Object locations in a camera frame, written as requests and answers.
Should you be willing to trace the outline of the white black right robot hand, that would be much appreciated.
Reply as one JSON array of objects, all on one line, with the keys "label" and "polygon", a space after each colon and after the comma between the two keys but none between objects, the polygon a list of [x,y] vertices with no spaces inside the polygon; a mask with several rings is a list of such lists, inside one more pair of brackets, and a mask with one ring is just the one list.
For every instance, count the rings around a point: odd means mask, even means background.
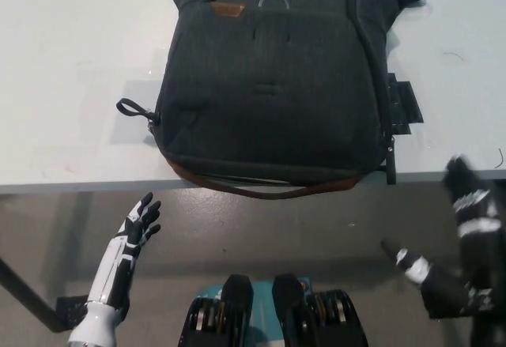
[{"label": "white black right robot hand", "polygon": [[461,275],[456,277],[393,240],[380,246],[421,294],[464,312],[505,305],[505,226],[493,192],[461,157],[449,160],[443,185],[455,212]]}]

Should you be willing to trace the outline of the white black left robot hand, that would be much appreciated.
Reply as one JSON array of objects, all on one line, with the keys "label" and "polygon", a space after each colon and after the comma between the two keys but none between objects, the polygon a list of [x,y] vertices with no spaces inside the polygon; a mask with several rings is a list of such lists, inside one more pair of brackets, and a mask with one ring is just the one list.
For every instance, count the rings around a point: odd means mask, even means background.
[{"label": "white black left robot hand", "polygon": [[161,202],[149,192],[126,215],[110,240],[88,295],[88,302],[121,311],[129,303],[135,266],[142,248],[161,229],[157,223]]}]

